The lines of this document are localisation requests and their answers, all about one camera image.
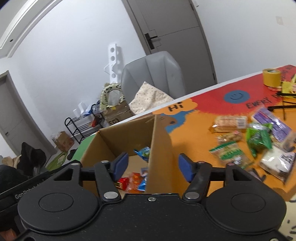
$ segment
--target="beige cushion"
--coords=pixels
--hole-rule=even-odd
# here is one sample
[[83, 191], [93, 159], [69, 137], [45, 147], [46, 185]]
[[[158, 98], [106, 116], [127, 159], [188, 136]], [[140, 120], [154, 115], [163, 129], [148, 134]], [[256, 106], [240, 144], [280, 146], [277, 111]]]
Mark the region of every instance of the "beige cushion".
[[129, 103], [129, 107], [135, 114], [140, 114], [172, 100], [173, 98], [166, 93], [144, 82], [135, 98]]

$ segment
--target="ceiling molding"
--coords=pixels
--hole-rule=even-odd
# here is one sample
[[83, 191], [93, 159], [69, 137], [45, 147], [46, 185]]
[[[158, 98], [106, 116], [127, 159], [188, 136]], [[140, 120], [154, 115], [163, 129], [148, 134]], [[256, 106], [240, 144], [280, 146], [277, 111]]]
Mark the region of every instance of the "ceiling molding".
[[12, 57], [31, 29], [62, 0], [28, 0], [0, 37], [0, 58]]

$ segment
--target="open cardboard box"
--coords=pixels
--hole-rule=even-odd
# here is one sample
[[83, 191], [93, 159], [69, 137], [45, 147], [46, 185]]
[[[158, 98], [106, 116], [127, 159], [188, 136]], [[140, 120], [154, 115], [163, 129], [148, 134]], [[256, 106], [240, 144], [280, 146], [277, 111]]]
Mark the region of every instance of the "open cardboard box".
[[[134, 149], [150, 147], [149, 162], [143, 161]], [[101, 129], [81, 158], [83, 167], [92, 167], [102, 160], [114, 160], [122, 152], [130, 156], [123, 177], [140, 172], [148, 165], [145, 193], [174, 193], [174, 172], [178, 170], [173, 157], [170, 137], [161, 124], [160, 117], [149, 115], [126, 123]], [[83, 187], [97, 195], [95, 182], [84, 181]]]

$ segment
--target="orange cloud shape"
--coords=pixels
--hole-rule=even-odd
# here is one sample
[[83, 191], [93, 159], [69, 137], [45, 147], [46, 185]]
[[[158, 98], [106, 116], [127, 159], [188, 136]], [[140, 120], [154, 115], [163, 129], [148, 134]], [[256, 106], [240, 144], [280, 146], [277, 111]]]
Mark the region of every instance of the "orange cloud shape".
[[175, 115], [180, 111], [190, 111], [197, 107], [197, 103], [193, 102], [191, 99], [186, 99], [175, 104], [169, 105], [162, 109], [153, 111], [153, 114], [165, 114], [165, 115]]

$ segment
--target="black metal shelf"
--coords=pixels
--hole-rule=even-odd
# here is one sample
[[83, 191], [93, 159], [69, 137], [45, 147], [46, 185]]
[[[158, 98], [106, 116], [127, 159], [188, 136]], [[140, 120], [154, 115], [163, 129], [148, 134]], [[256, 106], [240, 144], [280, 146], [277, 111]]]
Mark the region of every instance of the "black metal shelf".
[[[103, 128], [102, 124], [101, 124], [101, 121], [103, 120], [103, 117], [98, 117], [98, 116], [95, 116], [93, 113], [92, 115], [97, 118], [97, 121], [98, 121], [98, 125]], [[86, 124], [83, 124], [81, 126], [77, 126], [75, 123], [79, 120], [82, 120], [83, 118], [85, 117], [82, 117], [82, 118], [79, 118], [79, 117], [75, 117], [75, 118], [71, 118], [71, 117], [68, 117], [65, 119], [65, 126], [67, 127], [68, 131], [72, 134], [73, 138], [80, 144], [83, 139], [85, 139], [86, 137], [92, 135], [93, 133], [97, 132], [97, 130], [94, 130], [94, 131], [91, 131], [87, 134], [84, 134], [83, 132], [86, 132], [86, 131], [89, 131], [91, 129], [93, 129], [94, 127], [92, 127], [92, 121], [91, 122], [88, 122]], [[75, 127], [75, 130], [74, 131], [71, 131], [69, 126], [73, 125]], [[81, 138], [80, 140], [77, 139], [77, 137], [75, 136], [76, 134], [79, 134], [81, 135]]]

